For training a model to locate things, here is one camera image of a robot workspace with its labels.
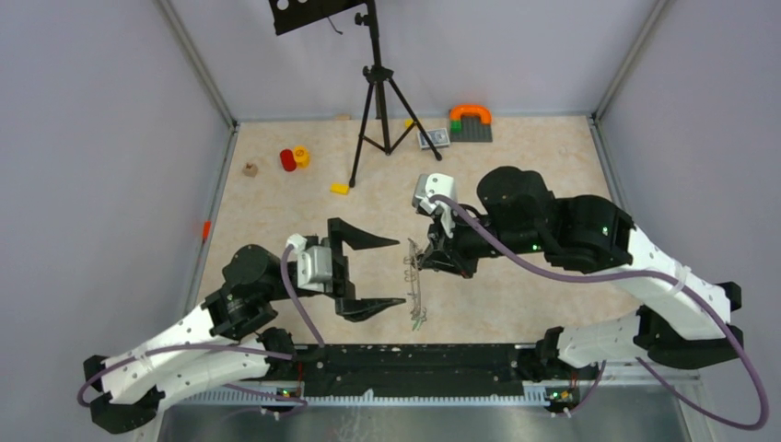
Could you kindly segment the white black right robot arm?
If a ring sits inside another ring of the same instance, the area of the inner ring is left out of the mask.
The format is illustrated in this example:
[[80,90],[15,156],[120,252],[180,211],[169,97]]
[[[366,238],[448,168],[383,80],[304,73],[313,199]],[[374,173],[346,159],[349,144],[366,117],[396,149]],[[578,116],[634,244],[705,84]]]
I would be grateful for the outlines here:
[[711,284],[660,250],[632,217],[593,194],[558,198],[533,170],[502,166],[488,172],[476,193],[477,211],[459,204],[455,181],[419,177],[412,204],[432,219],[418,267],[471,278],[480,260],[540,253],[560,280],[609,282],[639,302],[619,319],[553,327],[536,343],[542,372],[564,379],[576,368],[605,360],[646,358],[678,369],[699,369],[737,358],[740,328],[730,322],[740,287]]

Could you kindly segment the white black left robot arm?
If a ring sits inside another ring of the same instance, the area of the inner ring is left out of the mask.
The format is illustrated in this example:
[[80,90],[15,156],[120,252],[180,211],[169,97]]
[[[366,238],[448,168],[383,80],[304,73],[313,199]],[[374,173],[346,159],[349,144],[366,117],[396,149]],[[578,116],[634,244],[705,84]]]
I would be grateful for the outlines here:
[[274,303],[302,309],[304,298],[326,296],[339,317],[368,320],[397,300],[358,298],[344,250],[393,245],[391,238],[331,218],[324,238],[294,234],[278,255],[257,244],[240,248],[223,269],[223,284],[181,319],[125,353],[86,359],[84,388],[96,397],[79,396],[79,405],[89,410],[94,425],[119,435],[214,387],[246,378],[289,378],[300,365],[322,358],[325,342],[302,312],[316,346],[298,351],[290,333],[273,326]]

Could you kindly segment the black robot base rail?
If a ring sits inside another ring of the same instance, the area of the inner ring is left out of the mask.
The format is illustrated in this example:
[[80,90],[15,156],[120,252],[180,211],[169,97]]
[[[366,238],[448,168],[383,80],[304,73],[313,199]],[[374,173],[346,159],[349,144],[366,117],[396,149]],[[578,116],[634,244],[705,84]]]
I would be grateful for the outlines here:
[[290,381],[305,397],[346,399],[371,392],[390,399],[486,399],[521,396],[526,384],[562,381],[574,390],[598,376],[595,364],[573,368],[541,360],[512,343],[295,344],[289,332],[269,328],[255,337],[271,352],[267,381]]

